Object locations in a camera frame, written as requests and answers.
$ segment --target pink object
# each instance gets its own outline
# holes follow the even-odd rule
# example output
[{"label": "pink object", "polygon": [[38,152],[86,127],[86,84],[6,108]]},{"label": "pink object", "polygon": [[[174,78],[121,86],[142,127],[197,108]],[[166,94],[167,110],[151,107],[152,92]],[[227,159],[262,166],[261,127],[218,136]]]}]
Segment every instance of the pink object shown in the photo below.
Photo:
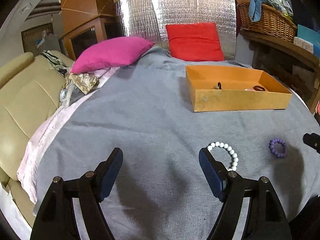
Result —
[{"label": "pink object", "polygon": [[154,45],[140,37],[118,37],[87,48],[74,62],[71,72],[85,73],[134,63]]},{"label": "pink object", "polygon": [[[118,69],[119,67],[112,67],[110,69],[95,71],[94,74],[100,81],[97,89],[101,88]],[[40,125],[29,140],[25,155],[18,168],[17,176],[18,180],[21,182],[22,188],[27,192],[33,204],[36,204],[37,202],[36,171],[44,153],[77,108],[96,91],[97,90],[85,95],[69,107],[59,107],[49,119]]]}]

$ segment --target leather seam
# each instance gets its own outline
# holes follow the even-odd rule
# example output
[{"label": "leather seam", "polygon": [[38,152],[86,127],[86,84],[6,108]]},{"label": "leather seam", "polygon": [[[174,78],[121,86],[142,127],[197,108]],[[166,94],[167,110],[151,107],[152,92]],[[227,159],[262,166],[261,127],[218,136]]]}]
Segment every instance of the leather seam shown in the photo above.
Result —
[{"label": "leather seam", "polygon": [[11,116],[12,120],[16,123],[16,125],[20,128],[20,130],[25,134],[25,136],[27,136],[30,140],[30,137],[24,132],[24,130],[21,129],[21,127],[17,124],[16,120],[12,117],[12,115],[10,114],[9,110],[4,106],[4,109],[7,110],[8,114]]},{"label": "leather seam", "polygon": [[51,99],[51,101],[52,101],[52,103],[54,104],[54,106],[55,106],[56,108],[58,108],[59,106],[56,106],[55,102],[53,101],[53,99],[52,99],[52,97],[49,95],[49,93],[48,93],[37,81],[33,80],[33,82],[35,82],[36,84],[39,85],[39,87],[42,88],[42,90],[43,90],[43,91],[48,95],[48,97]]}]

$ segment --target red cushion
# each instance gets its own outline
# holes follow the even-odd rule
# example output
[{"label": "red cushion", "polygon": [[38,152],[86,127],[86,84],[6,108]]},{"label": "red cushion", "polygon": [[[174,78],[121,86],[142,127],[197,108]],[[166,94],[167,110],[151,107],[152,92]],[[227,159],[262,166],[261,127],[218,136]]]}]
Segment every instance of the red cushion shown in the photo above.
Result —
[{"label": "red cushion", "polygon": [[215,23],[173,24],[165,26],[171,56],[185,61],[222,61]]}]

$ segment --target bolt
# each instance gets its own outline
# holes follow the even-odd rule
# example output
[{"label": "bolt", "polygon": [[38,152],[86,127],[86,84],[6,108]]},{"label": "bolt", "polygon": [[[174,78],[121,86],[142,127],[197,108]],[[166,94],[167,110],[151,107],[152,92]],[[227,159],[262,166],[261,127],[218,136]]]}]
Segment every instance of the bolt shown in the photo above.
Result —
[{"label": "bolt", "polygon": [[61,181],[61,177],[55,176],[55,177],[52,179],[52,181],[53,181],[54,183],[59,183],[59,182]]},{"label": "bolt", "polygon": [[261,181],[262,181],[263,183],[268,183],[268,182],[269,182],[269,179],[268,179],[267,177],[265,177],[265,176],[262,176],[262,177],[261,177]]},{"label": "bolt", "polygon": [[91,178],[93,175],[94,175],[94,172],[93,172],[93,171],[88,171],[88,172],[86,172],[86,174],[85,174],[85,176],[86,176],[87,178]]},{"label": "bolt", "polygon": [[228,175],[232,178],[235,178],[237,176],[237,173],[235,171],[229,171]]}]

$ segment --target magenta cushion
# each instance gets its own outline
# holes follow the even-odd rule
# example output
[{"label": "magenta cushion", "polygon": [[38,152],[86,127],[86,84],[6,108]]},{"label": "magenta cushion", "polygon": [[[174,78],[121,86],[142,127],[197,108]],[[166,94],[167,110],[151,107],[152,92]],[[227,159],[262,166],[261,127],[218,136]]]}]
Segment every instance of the magenta cushion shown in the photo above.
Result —
[{"label": "magenta cushion", "polygon": [[154,45],[140,37],[118,37],[92,45],[74,62],[72,73],[85,73],[134,63]]}]

